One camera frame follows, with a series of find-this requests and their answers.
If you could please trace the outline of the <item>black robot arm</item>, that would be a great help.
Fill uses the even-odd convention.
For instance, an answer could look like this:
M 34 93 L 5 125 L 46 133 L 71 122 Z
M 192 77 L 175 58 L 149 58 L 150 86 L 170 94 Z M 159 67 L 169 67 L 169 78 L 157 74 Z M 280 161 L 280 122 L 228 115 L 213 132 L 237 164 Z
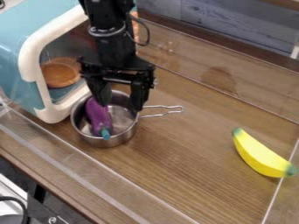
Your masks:
M 102 106 L 113 98 L 111 82 L 131 86 L 131 103 L 141 111 L 155 87 L 155 65 L 137 55 L 133 21 L 146 25 L 130 14 L 134 0 L 79 0 L 89 16 L 89 34 L 97 53 L 79 58 L 81 73 Z

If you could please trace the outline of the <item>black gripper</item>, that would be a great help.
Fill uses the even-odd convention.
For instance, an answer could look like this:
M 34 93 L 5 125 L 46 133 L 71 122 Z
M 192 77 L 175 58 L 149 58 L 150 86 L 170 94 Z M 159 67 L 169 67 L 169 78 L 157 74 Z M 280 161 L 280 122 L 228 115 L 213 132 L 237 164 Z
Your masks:
M 131 85 L 131 102 L 137 111 L 149 100 L 150 88 L 155 87 L 155 66 L 137 55 L 134 30 L 122 27 L 117 31 L 89 28 L 95 42 L 91 55 L 79 58 L 82 77 L 101 106 L 113 98 L 110 82 Z

